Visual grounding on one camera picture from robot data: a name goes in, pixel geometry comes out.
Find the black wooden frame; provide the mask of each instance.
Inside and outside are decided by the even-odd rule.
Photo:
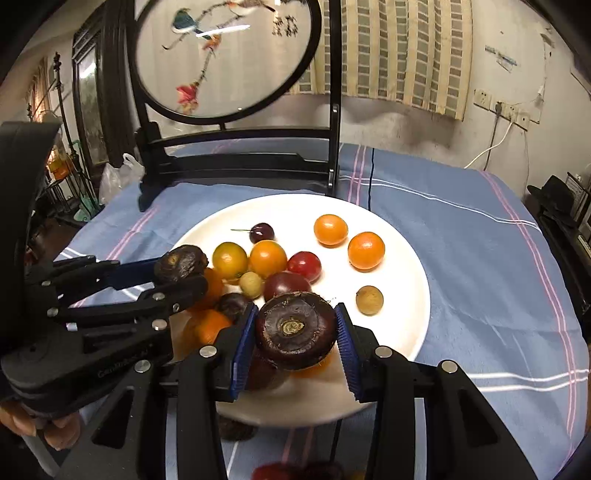
[[[125,19],[125,2],[108,0],[91,14],[74,34],[72,41],[72,91],[76,126],[84,161],[96,191],[105,164],[94,165],[90,156],[80,104],[79,64],[94,48],[100,124],[108,162],[118,168],[122,165],[123,153],[133,153],[134,150],[125,77]]]
[[[338,180],[340,136],[342,39],[340,1],[330,4],[330,125],[328,128],[252,128],[227,129],[226,122],[239,120],[275,102],[301,77],[312,61],[322,34],[322,11],[317,0],[309,0],[311,34],[302,61],[284,84],[265,99],[242,111],[217,118],[195,118],[174,112],[155,100],[141,82],[137,67],[138,33],[149,12],[159,0],[150,0],[135,20],[135,2],[127,1],[127,46],[131,85],[140,128],[135,140],[145,167],[140,185],[139,209],[145,211],[165,188],[180,181],[202,179],[287,179],[315,182],[324,192],[335,196]],[[156,122],[148,118],[146,105],[174,121],[192,125],[218,125],[219,130],[162,139]],[[296,153],[232,153],[176,157],[165,147],[202,141],[236,138],[322,138],[329,142],[328,159],[307,161]]]

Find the beige checkered curtain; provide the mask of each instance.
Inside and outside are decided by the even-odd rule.
[[[323,34],[293,93],[330,91],[329,3],[319,1]],[[341,18],[344,95],[463,120],[472,64],[470,0],[341,0]]]

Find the plastic bag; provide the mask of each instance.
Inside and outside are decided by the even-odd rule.
[[[115,168],[110,163],[105,165],[100,179],[99,201],[101,205],[109,203],[121,190],[144,176],[144,166],[128,153],[123,154],[123,165]]]

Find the metal screw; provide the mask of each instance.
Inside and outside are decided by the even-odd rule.
[[[441,363],[441,368],[443,368],[444,372],[454,374],[457,372],[457,363],[452,362],[451,360],[445,360]]]
[[[166,330],[166,327],[168,327],[168,323],[166,322],[166,320],[158,319],[152,322],[152,328],[157,332],[159,332],[160,330]]]
[[[375,349],[375,354],[380,358],[388,358],[392,356],[392,349],[387,346],[379,346]]]
[[[216,353],[217,348],[215,348],[213,345],[202,346],[201,350],[199,350],[199,355],[201,355],[203,358],[209,358],[214,356]]]
[[[144,374],[146,373],[148,370],[150,370],[150,367],[152,365],[150,364],[150,362],[148,362],[147,360],[140,360],[139,362],[137,362],[134,366],[134,369],[137,373],[139,374]]]

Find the finger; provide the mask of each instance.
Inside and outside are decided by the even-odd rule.
[[[17,435],[35,436],[35,421],[17,402],[5,402],[0,406],[0,422]]]
[[[67,417],[65,423],[62,421],[55,421],[54,424],[49,424],[45,431],[46,442],[55,450],[63,450],[65,448],[71,448],[80,436],[80,416],[76,413]]]

